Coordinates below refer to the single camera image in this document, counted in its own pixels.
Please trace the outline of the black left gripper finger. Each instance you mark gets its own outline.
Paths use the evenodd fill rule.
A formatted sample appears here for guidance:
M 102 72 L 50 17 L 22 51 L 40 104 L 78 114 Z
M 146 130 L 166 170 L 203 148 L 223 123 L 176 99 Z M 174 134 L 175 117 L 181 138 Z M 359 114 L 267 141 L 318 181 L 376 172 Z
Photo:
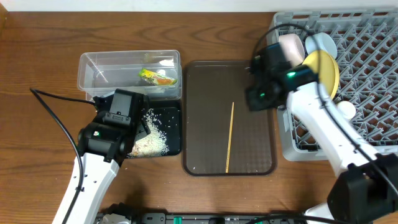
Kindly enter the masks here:
M 139 140 L 141 140 L 142 138 L 145 138 L 145 137 L 146 137 L 146 131 L 145 131 L 145 129 L 139 129 L 139 130 L 137 130 L 137 132 L 136 132 L 134 142 L 139 141 Z
M 139 136 L 140 137 L 146 137 L 151 133 L 149 126 L 147 125 L 147 122 L 142 119 L 139 125 Z

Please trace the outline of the rice food waste pile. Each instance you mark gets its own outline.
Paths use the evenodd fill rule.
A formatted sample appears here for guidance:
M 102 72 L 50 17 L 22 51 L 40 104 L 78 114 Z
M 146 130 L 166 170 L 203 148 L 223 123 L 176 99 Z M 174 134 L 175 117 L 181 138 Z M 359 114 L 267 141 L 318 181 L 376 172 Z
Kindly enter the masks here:
M 178 108 L 150 108 L 144 115 L 144 120 L 151 133 L 135 142 L 127 158 L 175 156 L 180 153 L 180 110 Z

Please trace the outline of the wooden chopstick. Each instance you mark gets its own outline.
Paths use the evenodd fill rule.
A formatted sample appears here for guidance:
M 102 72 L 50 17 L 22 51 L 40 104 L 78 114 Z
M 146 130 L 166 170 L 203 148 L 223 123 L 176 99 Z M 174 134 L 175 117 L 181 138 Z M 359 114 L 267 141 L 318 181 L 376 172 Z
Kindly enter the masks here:
M 229 133 L 228 133 L 228 147 L 226 153 L 226 167 L 225 172 L 226 174 L 229 173 L 229 163 L 230 163 L 230 154 L 231 154 L 231 139 L 233 133 L 233 119 L 234 119 L 234 102 L 231 104 L 231 116 L 229 122 Z

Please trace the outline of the green snack wrapper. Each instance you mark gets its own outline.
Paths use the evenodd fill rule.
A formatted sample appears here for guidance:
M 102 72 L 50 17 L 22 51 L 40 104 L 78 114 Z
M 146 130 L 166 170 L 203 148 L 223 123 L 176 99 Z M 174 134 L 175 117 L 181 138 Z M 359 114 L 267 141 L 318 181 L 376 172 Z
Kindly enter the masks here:
M 138 76 L 145 80 L 146 82 L 153 85 L 174 85 L 177 83 L 177 79 L 168 77 L 166 75 L 153 72 L 151 70 L 142 68 L 138 73 Z

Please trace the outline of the pink bowl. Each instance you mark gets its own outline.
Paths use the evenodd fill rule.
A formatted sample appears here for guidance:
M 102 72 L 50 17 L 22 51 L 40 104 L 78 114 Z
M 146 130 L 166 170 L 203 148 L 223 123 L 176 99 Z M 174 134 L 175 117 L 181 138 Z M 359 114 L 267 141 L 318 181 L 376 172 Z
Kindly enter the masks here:
M 302 64 L 305 58 L 305 51 L 302 41 L 297 34 L 280 35 L 278 43 L 291 66 L 296 67 Z

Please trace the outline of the yellow plate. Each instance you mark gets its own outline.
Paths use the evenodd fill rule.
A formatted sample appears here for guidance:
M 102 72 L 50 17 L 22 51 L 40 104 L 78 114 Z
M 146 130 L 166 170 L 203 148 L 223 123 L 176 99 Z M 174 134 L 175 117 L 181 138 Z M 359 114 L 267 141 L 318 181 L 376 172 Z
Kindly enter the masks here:
M 335 59 L 324 50 L 316 50 L 305 58 L 303 65 L 309 66 L 314 73 L 319 74 L 321 83 L 333 99 L 340 81 L 340 71 Z

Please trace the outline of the light blue bowl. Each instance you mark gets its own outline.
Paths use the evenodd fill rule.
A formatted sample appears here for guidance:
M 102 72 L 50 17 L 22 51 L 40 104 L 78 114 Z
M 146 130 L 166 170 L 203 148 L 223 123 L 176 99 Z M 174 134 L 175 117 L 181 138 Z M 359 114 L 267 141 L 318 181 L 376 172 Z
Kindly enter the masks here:
M 307 37 L 305 39 L 305 49 L 308 54 L 311 54 L 318 49 L 316 44 L 318 44 L 321 50 L 329 53 L 334 59 L 337 58 L 338 51 L 336 44 L 328 34 L 321 32 L 314 34 L 311 37 Z

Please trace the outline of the white cup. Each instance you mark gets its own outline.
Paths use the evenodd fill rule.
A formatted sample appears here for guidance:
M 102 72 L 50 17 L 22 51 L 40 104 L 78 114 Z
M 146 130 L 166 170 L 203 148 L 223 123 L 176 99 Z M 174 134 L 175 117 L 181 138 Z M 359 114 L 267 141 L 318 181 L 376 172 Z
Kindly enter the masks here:
M 354 104 L 349 101 L 341 101 L 336 106 L 343 115 L 343 117 L 348 121 L 353 119 L 356 115 L 356 108 Z

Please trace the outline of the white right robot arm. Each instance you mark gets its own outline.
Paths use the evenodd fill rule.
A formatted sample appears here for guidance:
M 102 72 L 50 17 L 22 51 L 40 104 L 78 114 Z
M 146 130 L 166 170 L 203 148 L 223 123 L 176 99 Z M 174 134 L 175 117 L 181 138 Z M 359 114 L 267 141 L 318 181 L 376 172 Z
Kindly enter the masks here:
M 251 111 L 286 106 L 308 129 L 337 180 L 327 201 L 309 208 L 307 223 L 371 223 L 397 211 L 397 156 L 383 156 L 339 112 L 318 75 L 292 67 L 279 44 L 254 53 L 253 86 L 246 90 Z

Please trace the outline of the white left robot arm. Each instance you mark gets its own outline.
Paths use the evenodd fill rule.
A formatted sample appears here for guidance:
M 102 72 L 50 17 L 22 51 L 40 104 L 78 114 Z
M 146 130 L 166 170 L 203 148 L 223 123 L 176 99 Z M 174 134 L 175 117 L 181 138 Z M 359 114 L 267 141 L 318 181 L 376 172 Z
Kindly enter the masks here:
M 140 134 L 149 98 L 117 89 L 95 97 L 96 116 L 78 134 L 77 156 L 54 223 L 93 223 L 103 197 Z

